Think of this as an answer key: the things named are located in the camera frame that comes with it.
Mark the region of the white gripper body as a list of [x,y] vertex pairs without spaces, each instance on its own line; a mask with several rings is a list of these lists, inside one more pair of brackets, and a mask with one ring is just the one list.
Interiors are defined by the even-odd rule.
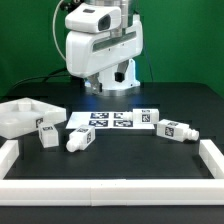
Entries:
[[71,75],[86,78],[138,56],[143,48],[140,16],[133,16],[133,25],[119,38],[110,32],[88,34],[70,31],[66,38],[66,66]]

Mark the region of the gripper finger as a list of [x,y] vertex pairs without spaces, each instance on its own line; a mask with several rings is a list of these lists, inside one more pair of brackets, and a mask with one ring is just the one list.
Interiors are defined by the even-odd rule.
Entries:
[[118,64],[117,71],[115,72],[115,81],[123,82],[125,80],[125,73],[128,68],[128,62],[124,61]]
[[88,77],[88,81],[90,82],[91,85],[91,89],[93,93],[100,93],[102,91],[102,85],[99,82],[99,74],[93,74],[91,76]]

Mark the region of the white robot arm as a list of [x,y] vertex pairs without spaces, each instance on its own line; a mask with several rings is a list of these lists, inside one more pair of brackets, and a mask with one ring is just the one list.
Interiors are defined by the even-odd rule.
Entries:
[[65,18],[66,66],[94,94],[123,95],[136,89],[134,58],[143,49],[134,0],[84,0]]

